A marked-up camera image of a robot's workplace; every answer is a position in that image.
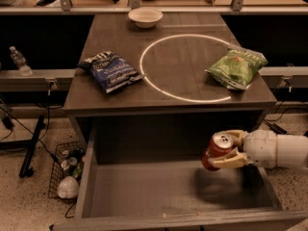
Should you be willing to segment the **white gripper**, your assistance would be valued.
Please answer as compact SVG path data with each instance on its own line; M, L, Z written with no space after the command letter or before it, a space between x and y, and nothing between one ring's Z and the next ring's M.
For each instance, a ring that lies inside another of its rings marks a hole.
M255 130L247 133L244 130L224 131L234 146L244 144L244 152L237 147L224 156L210 158L209 164L215 168L238 168L249 163L256 167L273 168L276 166L277 135L269 130Z

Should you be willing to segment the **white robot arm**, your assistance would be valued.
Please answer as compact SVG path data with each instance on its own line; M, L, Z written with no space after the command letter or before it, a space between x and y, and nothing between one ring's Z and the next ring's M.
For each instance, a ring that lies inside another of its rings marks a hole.
M227 130L216 132L202 158L209 170L247 165L287 167L307 171L308 138L278 135L270 130Z

